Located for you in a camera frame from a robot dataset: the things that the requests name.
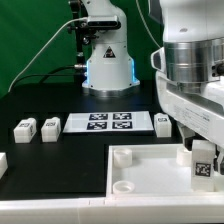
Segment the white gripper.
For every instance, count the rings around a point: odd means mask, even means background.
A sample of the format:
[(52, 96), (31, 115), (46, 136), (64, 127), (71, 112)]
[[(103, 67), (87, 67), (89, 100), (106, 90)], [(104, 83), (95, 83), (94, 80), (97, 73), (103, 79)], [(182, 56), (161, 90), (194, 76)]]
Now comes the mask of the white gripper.
[(156, 73), (156, 88), (162, 110), (177, 123), (182, 142), (192, 149), (195, 132), (215, 147), (214, 171), (224, 175), (224, 78), (204, 83), (199, 94), (186, 94), (177, 89), (162, 72)]

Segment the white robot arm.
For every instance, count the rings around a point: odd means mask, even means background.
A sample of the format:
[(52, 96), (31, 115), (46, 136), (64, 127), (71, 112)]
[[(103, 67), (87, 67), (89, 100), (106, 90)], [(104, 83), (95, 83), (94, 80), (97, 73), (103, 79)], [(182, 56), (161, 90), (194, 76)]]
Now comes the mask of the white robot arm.
[[(224, 0), (155, 0), (163, 46), (151, 54), (162, 110), (220, 150), (224, 174)], [(127, 20), (110, 0), (82, 0), (94, 36), (83, 89), (119, 96), (139, 85), (127, 51)]]

